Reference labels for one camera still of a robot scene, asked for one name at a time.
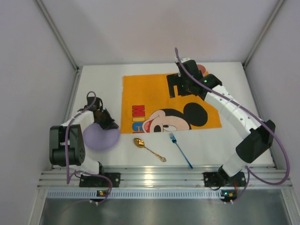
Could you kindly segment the orange Mickey Mouse cloth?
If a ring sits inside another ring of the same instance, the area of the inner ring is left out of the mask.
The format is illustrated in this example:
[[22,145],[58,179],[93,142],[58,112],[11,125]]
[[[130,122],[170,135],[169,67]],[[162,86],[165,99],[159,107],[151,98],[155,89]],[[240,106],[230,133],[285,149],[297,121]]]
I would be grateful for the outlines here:
[[123,134],[221,128],[218,111],[194,95],[179,96],[166,74],[123,77]]

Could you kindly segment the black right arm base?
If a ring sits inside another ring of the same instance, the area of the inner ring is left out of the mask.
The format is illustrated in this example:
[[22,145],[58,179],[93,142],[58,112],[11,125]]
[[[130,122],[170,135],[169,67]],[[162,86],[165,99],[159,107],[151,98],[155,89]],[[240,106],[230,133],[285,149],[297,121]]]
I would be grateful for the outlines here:
[[246,178],[242,171],[230,177],[222,167],[217,172],[203,173],[204,186],[207,188],[245,187]]

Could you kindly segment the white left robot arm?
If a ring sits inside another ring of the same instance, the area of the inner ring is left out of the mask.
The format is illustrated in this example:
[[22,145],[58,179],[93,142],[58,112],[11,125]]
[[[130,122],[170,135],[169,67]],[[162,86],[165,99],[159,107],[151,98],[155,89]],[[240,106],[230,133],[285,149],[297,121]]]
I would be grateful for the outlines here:
[[74,117],[50,128],[49,138],[52,165],[104,175],[102,164],[89,152],[110,150],[119,141],[120,129],[102,99],[87,97],[87,104]]

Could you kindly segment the blue metallic fork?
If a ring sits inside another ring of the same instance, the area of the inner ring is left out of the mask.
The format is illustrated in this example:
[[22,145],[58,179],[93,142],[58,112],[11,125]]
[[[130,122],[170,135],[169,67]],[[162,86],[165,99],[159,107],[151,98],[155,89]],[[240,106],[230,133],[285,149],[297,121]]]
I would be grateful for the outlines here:
[[175,138],[173,133],[169,134],[169,137],[171,139],[171,141],[177,146],[177,148],[179,149],[179,151],[181,152],[182,156],[184,157],[185,161],[187,162],[188,166],[190,167],[190,169],[193,169],[193,166],[191,165],[191,163],[189,162],[188,158],[186,157],[186,155],[184,154],[184,152],[182,151],[182,149],[180,148],[180,146],[177,143],[177,139]]

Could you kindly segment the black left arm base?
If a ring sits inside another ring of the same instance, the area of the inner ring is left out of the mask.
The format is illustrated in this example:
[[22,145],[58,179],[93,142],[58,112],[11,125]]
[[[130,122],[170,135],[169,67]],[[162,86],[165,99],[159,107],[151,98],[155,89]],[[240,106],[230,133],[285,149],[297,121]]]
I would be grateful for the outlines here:
[[80,178],[79,187],[81,188],[118,188],[121,181],[121,174],[119,172],[104,173],[104,176],[112,182],[112,185],[110,185],[108,180],[100,177],[89,176],[79,172],[75,176]]

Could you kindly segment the lilac plate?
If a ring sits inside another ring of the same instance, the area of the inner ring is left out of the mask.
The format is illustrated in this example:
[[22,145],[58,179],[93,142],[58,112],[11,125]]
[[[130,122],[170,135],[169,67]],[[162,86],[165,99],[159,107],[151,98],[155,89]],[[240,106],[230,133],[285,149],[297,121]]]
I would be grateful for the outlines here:
[[83,131],[84,144],[93,151],[106,151],[114,147],[120,139],[118,128],[103,130],[93,123]]

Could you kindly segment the pink plastic cup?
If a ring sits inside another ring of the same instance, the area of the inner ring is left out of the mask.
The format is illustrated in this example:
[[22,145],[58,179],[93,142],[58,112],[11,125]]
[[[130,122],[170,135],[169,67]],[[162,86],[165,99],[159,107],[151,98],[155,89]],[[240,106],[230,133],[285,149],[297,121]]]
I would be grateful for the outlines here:
[[205,66],[203,66],[201,64],[197,64],[197,67],[198,67],[199,71],[201,71],[203,76],[207,76],[209,74],[209,72]]

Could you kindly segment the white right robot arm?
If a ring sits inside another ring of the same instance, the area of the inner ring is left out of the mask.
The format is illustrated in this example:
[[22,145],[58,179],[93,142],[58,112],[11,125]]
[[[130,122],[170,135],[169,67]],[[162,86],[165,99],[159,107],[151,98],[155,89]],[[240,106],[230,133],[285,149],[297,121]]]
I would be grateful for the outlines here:
[[242,138],[235,153],[218,170],[219,176],[228,180],[271,147],[271,132],[275,131],[275,124],[271,120],[256,119],[243,111],[222,82],[213,74],[203,75],[194,60],[182,58],[175,63],[178,73],[167,76],[170,97],[199,96],[217,109]]

